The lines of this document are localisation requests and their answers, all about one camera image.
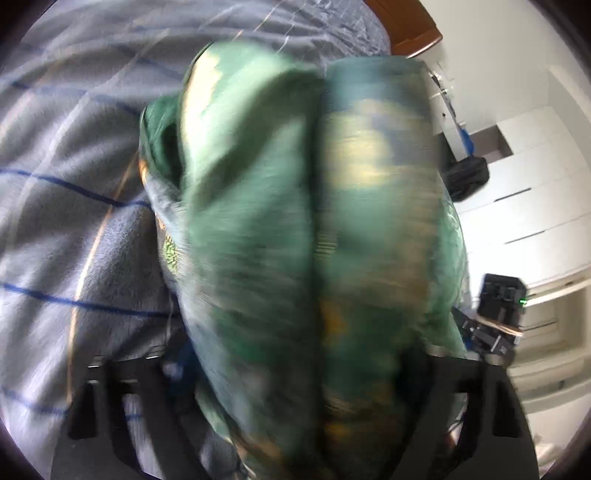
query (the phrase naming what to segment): green fabric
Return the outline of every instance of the green fabric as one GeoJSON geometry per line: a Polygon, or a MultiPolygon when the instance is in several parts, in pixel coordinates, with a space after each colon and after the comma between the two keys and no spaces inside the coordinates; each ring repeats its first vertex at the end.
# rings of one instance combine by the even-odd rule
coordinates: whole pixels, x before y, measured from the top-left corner
{"type": "Polygon", "coordinates": [[[347,59],[322,78],[215,43],[140,127],[208,421],[257,479],[375,478],[405,433],[401,354],[463,353],[466,253],[420,64],[347,59]]]}

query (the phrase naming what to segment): blue stripe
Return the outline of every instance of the blue stripe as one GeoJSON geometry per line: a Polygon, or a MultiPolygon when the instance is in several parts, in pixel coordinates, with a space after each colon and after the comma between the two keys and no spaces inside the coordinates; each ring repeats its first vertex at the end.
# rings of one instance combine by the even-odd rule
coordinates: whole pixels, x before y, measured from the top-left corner
{"type": "Polygon", "coordinates": [[[40,93],[42,95],[62,95],[81,97],[88,93],[90,97],[97,103],[113,105],[119,108],[120,110],[131,113],[131,115],[134,116],[140,115],[140,111],[135,109],[131,105],[127,105],[127,103],[117,100],[116,98],[111,97],[109,95],[104,95],[103,93],[93,93],[89,90],[84,90],[82,88],[62,87],[57,85],[29,85],[28,83],[21,82],[20,80],[8,80],[8,83],[14,88],[18,88],[21,90],[30,90],[32,92],[40,93]]]}
{"type": "Polygon", "coordinates": [[[58,417],[63,417],[64,415],[66,415],[67,408],[57,408],[40,405],[39,403],[27,400],[21,394],[15,392],[14,390],[9,390],[6,387],[2,387],[2,393],[4,394],[4,396],[10,398],[11,400],[20,403],[23,407],[27,408],[28,410],[36,411],[37,413],[55,415],[58,417]]]}
{"type": "MultiPolygon", "coordinates": [[[[11,400],[14,400],[16,403],[25,407],[27,410],[31,410],[36,413],[54,415],[56,417],[65,417],[68,410],[67,408],[48,407],[46,405],[41,405],[31,400],[27,400],[20,393],[14,390],[10,390],[6,387],[2,387],[2,393],[6,398],[10,398],[11,400]]],[[[128,421],[139,420],[141,418],[143,418],[143,415],[141,413],[129,413],[125,415],[125,419],[128,421]]]]}
{"type": "MultiPolygon", "coordinates": [[[[114,46],[117,50],[119,50],[121,53],[124,53],[125,55],[128,55],[130,57],[135,57],[138,52],[136,52],[133,48],[128,47],[127,45],[115,45],[114,46]]],[[[154,60],[149,60],[149,59],[145,59],[145,58],[138,58],[137,59],[137,63],[139,64],[143,64],[143,65],[149,65],[150,67],[154,68],[155,70],[160,71],[163,75],[167,76],[168,78],[172,78],[174,80],[182,80],[184,75],[182,73],[179,73],[173,69],[169,69],[168,67],[154,61],[154,60]]]]}
{"type": "MultiPolygon", "coordinates": [[[[21,293],[23,295],[27,295],[37,300],[47,301],[49,303],[58,303],[62,305],[71,305],[75,307],[80,307],[85,310],[92,310],[96,312],[108,312],[108,313],[115,313],[117,315],[130,315],[134,317],[142,317],[142,318],[168,318],[170,312],[154,312],[150,310],[131,310],[131,309],[120,309],[117,307],[112,307],[110,305],[102,305],[100,303],[92,303],[89,301],[81,301],[81,300],[70,300],[65,299],[63,297],[54,297],[53,295],[47,295],[46,293],[42,293],[37,290],[30,290],[29,288],[18,287],[13,285],[12,283],[2,282],[2,288],[4,290],[8,290],[14,293],[21,293]]],[[[173,313],[173,318],[178,318],[178,312],[173,313]]]]}
{"type": "Polygon", "coordinates": [[[84,195],[93,200],[97,200],[98,202],[106,203],[107,205],[112,205],[114,207],[129,207],[132,205],[139,205],[142,207],[146,207],[151,209],[150,204],[148,202],[144,202],[143,200],[135,200],[133,202],[120,202],[118,200],[113,200],[112,198],[105,197],[104,195],[100,195],[99,193],[91,192],[90,190],[86,190],[83,187],[80,187],[74,183],[70,183],[69,181],[65,181],[62,179],[58,179],[57,177],[52,177],[49,175],[37,175],[35,173],[31,173],[26,170],[19,170],[17,168],[0,168],[0,175],[20,175],[23,177],[32,177],[38,180],[45,180],[49,183],[53,183],[55,185],[59,185],[60,187],[67,188],[72,190],[73,192],[79,193],[80,195],[84,195]]]}

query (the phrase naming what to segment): white cabinet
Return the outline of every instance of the white cabinet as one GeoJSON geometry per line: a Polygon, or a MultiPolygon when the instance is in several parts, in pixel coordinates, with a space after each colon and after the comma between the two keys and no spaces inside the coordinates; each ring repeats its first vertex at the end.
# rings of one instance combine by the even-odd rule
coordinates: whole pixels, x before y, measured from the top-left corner
{"type": "Polygon", "coordinates": [[[521,319],[524,335],[509,367],[518,392],[557,384],[583,372],[591,355],[590,306],[591,288],[586,287],[526,308],[521,319]]]}
{"type": "Polygon", "coordinates": [[[486,273],[528,286],[509,375],[522,399],[558,398],[572,379],[591,386],[591,170],[551,107],[498,126],[514,154],[490,164],[487,185],[456,203],[470,289],[476,305],[486,273]]]}

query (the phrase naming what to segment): black device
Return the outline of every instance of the black device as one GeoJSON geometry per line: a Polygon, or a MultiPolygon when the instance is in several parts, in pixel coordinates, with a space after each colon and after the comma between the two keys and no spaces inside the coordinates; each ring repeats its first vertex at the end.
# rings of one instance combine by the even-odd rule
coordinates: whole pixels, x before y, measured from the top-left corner
{"type": "Polygon", "coordinates": [[[469,350],[481,357],[499,355],[509,365],[523,335],[519,324],[526,303],[527,288],[519,278],[486,274],[476,312],[453,309],[452,314],[469,350]]]}

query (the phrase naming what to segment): teal scarf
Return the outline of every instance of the teal scarf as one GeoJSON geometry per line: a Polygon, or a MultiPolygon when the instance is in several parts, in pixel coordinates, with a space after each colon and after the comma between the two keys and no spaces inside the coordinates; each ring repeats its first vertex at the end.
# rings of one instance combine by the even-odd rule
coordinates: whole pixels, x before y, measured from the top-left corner
{"type": "Polygon", "coordinates": [[[206,378],[196,397],[257,479],[372,479],[405,433],[393,379],[463,354],[459,221],[421,64],[313,66],[215,43],[141,118],[163,271],[206,378]]]}

